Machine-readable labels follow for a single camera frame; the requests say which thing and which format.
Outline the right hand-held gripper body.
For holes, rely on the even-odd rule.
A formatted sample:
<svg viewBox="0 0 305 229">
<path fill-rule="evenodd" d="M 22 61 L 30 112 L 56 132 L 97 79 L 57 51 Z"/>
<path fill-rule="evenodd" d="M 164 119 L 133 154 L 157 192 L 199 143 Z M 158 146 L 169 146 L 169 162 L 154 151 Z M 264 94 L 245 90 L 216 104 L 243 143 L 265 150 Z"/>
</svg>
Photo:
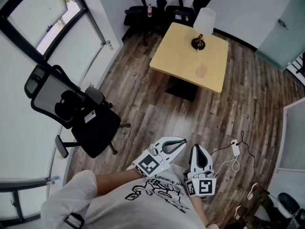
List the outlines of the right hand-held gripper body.
<svg viewBox="0 0 305 229">
<path fill-rule="evenodd" d="M 213 170 L 190 172 L 185 182 L 190 197 L 206 197 L 215 194 L 216 178 Z"/>
</svg>

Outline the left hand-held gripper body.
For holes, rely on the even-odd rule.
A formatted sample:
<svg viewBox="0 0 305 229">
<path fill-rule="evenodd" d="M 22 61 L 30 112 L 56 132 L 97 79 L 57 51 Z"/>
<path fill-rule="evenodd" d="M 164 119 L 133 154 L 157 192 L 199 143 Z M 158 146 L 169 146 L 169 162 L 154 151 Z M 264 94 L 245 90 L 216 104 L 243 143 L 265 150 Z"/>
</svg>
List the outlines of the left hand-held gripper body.
<svg viewBox="0 0 305 229">
<path fill-rule="evenodd" d="M 153 177 L 170 168 L 170 163 L 161 156 L 161 152 L 154 144 L 145 149 L 135 160 L 134 168 L 144 178 Z"/>
</svg>

